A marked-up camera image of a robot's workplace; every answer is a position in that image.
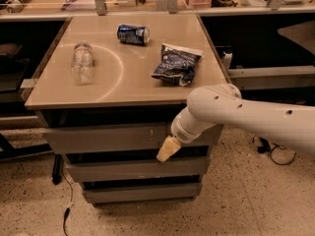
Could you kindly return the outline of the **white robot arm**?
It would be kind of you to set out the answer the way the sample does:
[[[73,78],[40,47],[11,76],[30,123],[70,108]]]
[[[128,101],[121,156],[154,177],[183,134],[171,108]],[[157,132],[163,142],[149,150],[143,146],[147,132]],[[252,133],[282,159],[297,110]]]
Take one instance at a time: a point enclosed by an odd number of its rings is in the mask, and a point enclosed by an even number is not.
[[[246,100],[232,84],[193,89],[171,123],[157,160],[167,161],[184,144],[216,126],[230,125],[309,156],[315,155],[315,108]]]

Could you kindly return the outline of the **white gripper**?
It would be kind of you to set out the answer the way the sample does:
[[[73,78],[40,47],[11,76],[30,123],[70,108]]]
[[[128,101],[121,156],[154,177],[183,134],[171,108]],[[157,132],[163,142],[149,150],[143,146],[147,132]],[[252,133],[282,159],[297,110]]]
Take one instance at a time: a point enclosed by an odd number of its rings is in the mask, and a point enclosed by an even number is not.
[[[181,144],[189,144],[195,141],[204,131],[213,126],[212,122],[197,120],[185,107],[172,121],[170,131],[173,137],[166,137],[157,153],[157,160],[166,162],[181,149]]]

